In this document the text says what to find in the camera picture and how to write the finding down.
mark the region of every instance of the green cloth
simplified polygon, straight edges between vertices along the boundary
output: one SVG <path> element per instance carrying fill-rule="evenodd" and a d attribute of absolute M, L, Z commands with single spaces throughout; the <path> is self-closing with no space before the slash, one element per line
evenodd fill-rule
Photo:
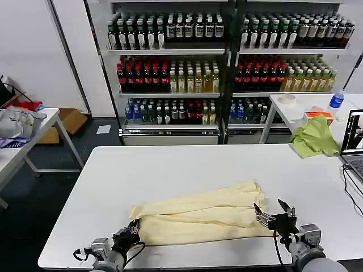
<path fill-rule="evenodd" d="M 339 153 L 340 147 L 333 139 L 327 119 L 318 115 L 308 120 L 307 124 L 299 127 L 291 136 L 290 146 L 302 158 L 321 153 L 333 156 Z"/>

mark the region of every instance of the dark floor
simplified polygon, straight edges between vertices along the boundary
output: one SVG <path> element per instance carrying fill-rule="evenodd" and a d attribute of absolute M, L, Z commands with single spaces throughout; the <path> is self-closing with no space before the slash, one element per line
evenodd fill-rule
<path fill-rule="evenodd" d="M 111 125 L 110 133 L 96 135 L 100 125 Z M 85 162 L 96 146 L 120 145 L 118 133 L 115 119 L 101 118 L 88 121 L 72 140 Z M 29 157 L 38 168 L 75 166 L 62 144 L 36 146 Z M 37 266 L 38 257 L 77 178 L 75 173 L 36 178 L 24 165 L 0 192 L 0 197 L 9 203 L 7 210 L 0 210 L 0 271 L 43 271 Z M 344 266 L 351 272 L 363 272 L 361 260 L 344 262 Z M 243 270 L 283 271 L 279 267 Z"/>

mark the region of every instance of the tabletop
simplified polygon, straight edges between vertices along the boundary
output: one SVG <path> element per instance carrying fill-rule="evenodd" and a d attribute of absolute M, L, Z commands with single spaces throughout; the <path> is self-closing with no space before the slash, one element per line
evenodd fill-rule
<path fill-rule="evenodd" d="M 45 108 L 39 112 L 46 113 L 47 117 L 42 120 L 30 142 L 21 148 L 0 148 L 0 183 L 8 177 L 14 167 L 22 161 L 24 156 L 36 144 L 36 142 L 48 131 L 55 123 L 55 117 L 59 113 L 57 108 Z"/>
<path fill-rule="evenodd" d="M 313 106 L 320 107 L 323 110 L 326 110 L 332 98 L 331 93 L 312 93 L 308 95 L 294 94 L 294 96 L 296 97 L 296 102 L 294 104 L 281 103 L 280 100 L 282 95 L 270 96 L 270 99 L 275 106 L 277 112 L 291 131 L 295 131 L 297 128 L 303 125 L 302 117 L 306 111 L 309 111 Z M 330 131 L 332 133 L 332 136 L 339 145 L 341 145 L 343 142 L 349 113 L 352 109 L 357 109 L 357 107 L 352 104 L 349 99 L 344 99 L 336 114 L 336 117 L 339 117 L 339 119 L 341 119 L 342 121 L 334 120 L 333 123 L 330 125 Z"/>
<path fill-rule="evenodd" d="M 72 253 L 96 238 L 128 225 L 130 207 L 188 196 L 254 179 L 268 211 L 280 213 L 277 199 L 296 208 L 298 226 L 322 229 L 321 246 L 333 260 L 363 258 L 363 218 L 344 193 L 342 162 L 325 155 L 301 159 L 288 144 L 214 146 L 96 147 L 75 184 L 38 265 L 45 269 L 90 269 Z M 348 186 L 356 202 L 363 199 Z M 282 259 L 290 255 L 279 245 Z M 272 237 L 211 243 L 150 246 L 128 269 L 276 265 Z"/>

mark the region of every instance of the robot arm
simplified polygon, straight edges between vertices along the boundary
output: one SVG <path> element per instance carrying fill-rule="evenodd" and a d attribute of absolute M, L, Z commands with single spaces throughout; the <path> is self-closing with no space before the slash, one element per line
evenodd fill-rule
<path fill-rule="evenodd" d="M 269 215 L 262 212 L 259 206 L 254 203 L 257 221 L 274 231 L 275 246 L 277 255 L 282 264 L 276 242 L 276 232 L 281 236 L 280 243 L 292 255 L 293 265 L 299 272 L 347 272 L 346 268 L 338 262 L 325 257 L 323 248 L 319 245 L 321 230 L 314 224 L 296 228 L 295 208 L 278 199 L 282 214 Z"/>

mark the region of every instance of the water bottle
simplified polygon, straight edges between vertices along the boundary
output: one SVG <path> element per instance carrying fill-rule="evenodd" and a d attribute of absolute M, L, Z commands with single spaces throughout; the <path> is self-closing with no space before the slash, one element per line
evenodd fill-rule
<path fill-rule="evenodd" d="M 330 112 L 331 116 L 335 116 L 344 100 L 345 90 L 340 90 L 337 94 L 335 93 L 330 100 L 327 112 Z"/>

